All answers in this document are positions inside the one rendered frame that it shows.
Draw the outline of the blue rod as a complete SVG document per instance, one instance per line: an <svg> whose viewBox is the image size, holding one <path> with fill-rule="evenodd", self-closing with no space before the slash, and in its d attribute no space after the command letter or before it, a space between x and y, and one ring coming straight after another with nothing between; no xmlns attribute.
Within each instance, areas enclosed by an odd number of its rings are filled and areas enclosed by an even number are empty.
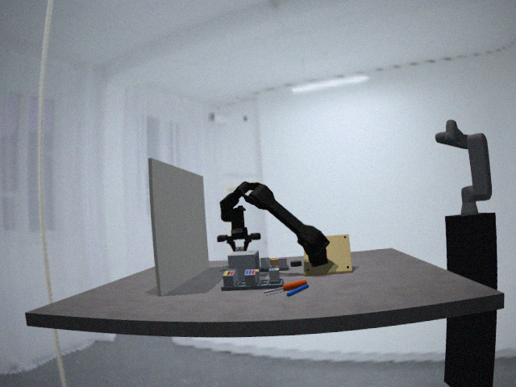
<svg viewBox="0 0 516 387"><path fill-rule="evenodd" d="M297 288L297 289L294 289L293 291L291 291L291 292L287 293L287 296L291 296L292 294L294 294L294 293L298 293L298 292L300 292L300 291L302 291L302 290L304 290L304 289L306 289L306 288L308 288L308 287L309 287L309 285L308 285L308 284L305 284L305 285L303 285L303 286L301 286L301 287L299 287L299 288Z"/></svg>

